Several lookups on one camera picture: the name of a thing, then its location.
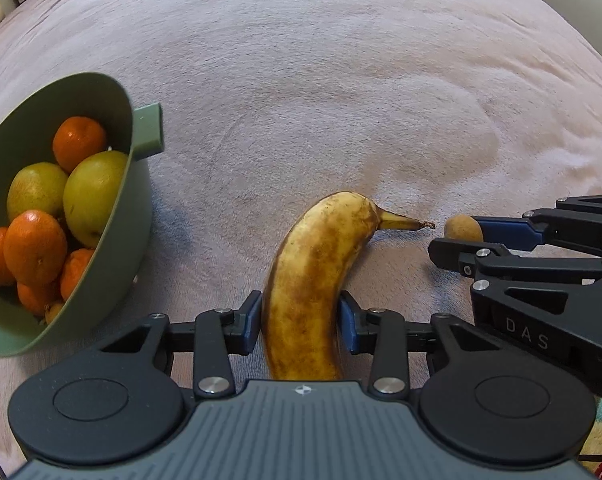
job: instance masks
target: pear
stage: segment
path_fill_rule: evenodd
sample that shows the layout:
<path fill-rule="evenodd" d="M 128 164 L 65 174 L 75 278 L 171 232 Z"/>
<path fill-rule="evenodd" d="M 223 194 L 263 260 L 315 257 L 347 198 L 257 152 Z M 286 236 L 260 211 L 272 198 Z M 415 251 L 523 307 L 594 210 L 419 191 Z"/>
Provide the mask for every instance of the pear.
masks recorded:
<path fill-rule="evenodd" d="M 95 249 L 108 224 L 126 171 L 127 155 L 100 152 L 74 168 L 65 185 L 63 211 L 70 232 Z"/>
<path fill-rule="evenodd" d="M 50 162 L 39 162 L 23 168 L 12 180 L 8 191 L 8 220 L 12 222 L 30 209 L 60 218 L 66 182 L 65 171 Z"/>

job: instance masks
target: fruit basket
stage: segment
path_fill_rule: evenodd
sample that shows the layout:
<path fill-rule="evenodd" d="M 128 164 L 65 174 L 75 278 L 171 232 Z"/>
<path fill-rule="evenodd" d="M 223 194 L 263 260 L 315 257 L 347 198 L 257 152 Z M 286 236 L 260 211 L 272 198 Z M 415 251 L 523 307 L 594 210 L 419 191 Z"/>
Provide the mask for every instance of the fruit basket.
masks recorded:
<path fill-rule="evenodd" d="M 99 73 L 57 80 L 21 103 L 0 124 L 0 226 L 15 175 L 54 162 L 52 139 L 68 117 L 98 121 L 112 150 L 127 155 L 116 201 L 90 263 L 61 312 L 46 325 L 20 306 L 15 287 L 0 287 L 0 356 L 69 340 L 104 319 L 125 296 L 147 245 L 152 221 L 146 158 L 163 150 L 161 107 L 132 109 L 125 89 Z"/>

